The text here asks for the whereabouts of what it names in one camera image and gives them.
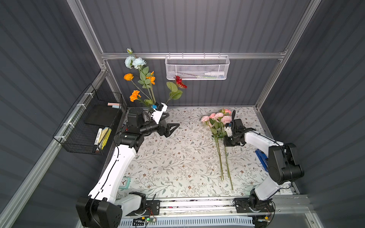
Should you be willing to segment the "small pink carnation stem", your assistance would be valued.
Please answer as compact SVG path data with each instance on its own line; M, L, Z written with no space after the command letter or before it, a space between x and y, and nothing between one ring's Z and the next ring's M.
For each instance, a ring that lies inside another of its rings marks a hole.
M212 113L209 116L203 116L201 122L210 128L212 133L212 138L215 141L215 146L217 149L218 160L219 160L219 168L220 168L220 177L221 180L224 180L223 173L223 165L221 159L221 150L219 145L219 139L223 136L222 128L221 128L221 119L223 118L223 113Z

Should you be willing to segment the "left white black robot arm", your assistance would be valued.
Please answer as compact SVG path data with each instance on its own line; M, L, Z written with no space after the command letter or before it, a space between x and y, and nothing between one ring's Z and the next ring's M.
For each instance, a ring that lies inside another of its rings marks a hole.
M151 112L139 107L131 108L127 123L114 137L116 145L111 160L96 186L88 196L80 197L76 210L85 228L116 228L121 219L130 214L142 216L147 207L144 193L131 192L117 202L117 193L130 162L136 157L144 138L157 132L168 138L179 127L167 123L167 105L157 103Z

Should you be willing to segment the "pink peony flower stem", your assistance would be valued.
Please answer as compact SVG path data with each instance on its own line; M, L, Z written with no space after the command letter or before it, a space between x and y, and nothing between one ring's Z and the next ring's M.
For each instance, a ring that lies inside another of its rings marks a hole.
M232 121L232 116L228 113L216 113L214 118L214 129L217 131L219 135L225 134L225 128L227 124L230 124Z

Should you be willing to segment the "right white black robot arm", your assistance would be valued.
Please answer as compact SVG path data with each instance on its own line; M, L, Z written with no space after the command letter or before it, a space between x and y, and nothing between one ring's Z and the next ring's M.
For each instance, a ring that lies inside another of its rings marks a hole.
M254 128L247 128L241 119L235 118L236 111L232 112L232 121L225 125L227 135L223 143L228 147L253 145L265 157L260 161L268 171L267 178L250 192L248 201L239 206L239 209L261 212L272 212L272 197L286 186L304 176L301 168L298 149L293 143L283 143L266 137Z

